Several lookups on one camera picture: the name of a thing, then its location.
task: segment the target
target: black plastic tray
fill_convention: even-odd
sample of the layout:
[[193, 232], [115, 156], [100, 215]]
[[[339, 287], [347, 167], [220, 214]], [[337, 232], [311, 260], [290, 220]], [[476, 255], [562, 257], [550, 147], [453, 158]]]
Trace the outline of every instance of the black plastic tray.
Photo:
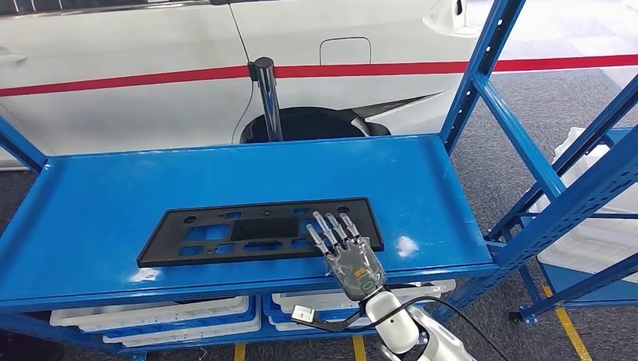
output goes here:
[[305, 230], [313, 211], [340, 212], [370, 238], [373, 250], [383, 240], [368, 199], [236, 205], [170, 210], [141, 250], [139, 267], [197, 265], [260, 259], [321, 256]]

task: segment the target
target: black pole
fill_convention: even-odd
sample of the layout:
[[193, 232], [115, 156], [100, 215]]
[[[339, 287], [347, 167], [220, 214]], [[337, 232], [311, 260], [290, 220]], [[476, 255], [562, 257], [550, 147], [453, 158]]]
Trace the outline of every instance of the black pole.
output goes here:
[[261, 92], [263, 116], [266, 119], [266, 131], [270, 141], [283, 141], [281, 121], [279, 120], [279, 101], [277, 100], [277, 84], [275, 80], [275, 63], [270, 58], [261, 57], [255, 60], [257, 84]]

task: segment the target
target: white car body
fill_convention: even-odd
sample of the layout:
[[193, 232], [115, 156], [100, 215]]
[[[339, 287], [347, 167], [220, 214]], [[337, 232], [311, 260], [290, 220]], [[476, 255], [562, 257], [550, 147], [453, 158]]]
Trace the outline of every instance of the white car body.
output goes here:
[[[212, 2], [0, 17], [0, 116], [47, 155], [240, 143], [263, 115], [257, 85], [245, 76], [206, 80], [200, 69], [267, 56], [276, 69], [302, 73], [278, 77], [282, 110], [404, 101], [367, 111], [358, 126], [438, 132], [462, 69], [401, 74], [401, 64], [467, 61], [478, 37], [466, 26], [465, 0]], [[377, 64], [398, 74], [367, 74]], [[361, 66], [313, 76], [318, 65]], [[122, 77], [143, 85], [109, 85]], [[0, 166], [9, 159], [0, 153]]]

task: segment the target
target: robotic arm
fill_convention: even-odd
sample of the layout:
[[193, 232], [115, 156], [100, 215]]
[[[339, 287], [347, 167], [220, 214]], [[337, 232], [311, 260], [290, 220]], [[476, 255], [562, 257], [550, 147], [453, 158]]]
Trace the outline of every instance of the robotic arm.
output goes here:
[[399, 299], [385, 286], [385, 272], [368, 238], [359, 234], [357, 226], [347, 214], [341, 213], [339, 217], [349, 234], [331, 213], [325, 217], [332, 228], [319, 212], [315, 211], [313, 217], [330, 246], [326, 246], [312, 225], [308, 224], [306, 228], [345, 294], [349, 299], [359, 302], [359, 311], [347, 320], [327, 322], [318, 319], [313, 309], [297, 305], [292, 321], [326, 331], [342, 332], [350, 331], [348, 326], [366, 314], [381, 336], [382, 343], [378, 346], [381, 353], [390, 361], [401, 361], [403, 355], [417, 344], [425, 344], [417, 361], [475, 361], [465, 350], [463, 342], [422, 308], [413, 305], [402, 308]]

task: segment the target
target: black cable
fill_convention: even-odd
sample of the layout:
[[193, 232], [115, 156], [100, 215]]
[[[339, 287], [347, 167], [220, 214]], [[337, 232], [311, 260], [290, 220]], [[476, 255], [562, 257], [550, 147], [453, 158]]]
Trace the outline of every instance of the black cable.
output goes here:
[[367, 329], [374, 328], [374, 327], [380, 325], [381, 323], [383, 323], [384, 321], [386, 321], [387, 319], [389, 319], [390, 317], [392, 317], [395, 314], [399, 313], [400, 311], [404, 310], [408, 306], [413, 305], [416, 302], [420, 302], [420, 301], [435, 301], [435, 302], [438, 302], [438, 303], [441, 303], [443, 305], [448, 306], [452, 311], [456, 312], [461, 318], [463, 318], [474, 330], [476, 330], [476, 332], [478, 332], [478, 334], [481, 335], [481, 337], [484, 338], [485, 341], [487, 341], [488, 344], [490, 344], [490, 346], [502, 358], [504, 358], [505, 361], [509, 361], [509, 358], [507, 358], [507, 356], [505, 356], [505, 354], [501, 351], [501, 349], [499, 349], [498, 346], [496, 346], [495, 343], [493, 343], [492, 340], [490, 340], [490, 338], [476, 325], [476, 323], [472, 322], [472, 320], [469, 317], [467, 317], [460, 309], [458, 309], [455, 306], [451, 305], [449, 302], [443, 301], [439, 297], [434, 297], [434, 296], [414, 297], [413, 299], [407, 301], [406, 303], [402, 304], [398, 308], [392, 310], [389, 314], [386, 314], [385, 316], [381, 317], [380, 319], [376, 320], [373, 323], [370, 323], [369, 325], [361, 326], [361, 327], [355, 327], [355, 328], [348, 327], [344, 331], [345, 332], [363, 332], [363, 331], [366, 331]]

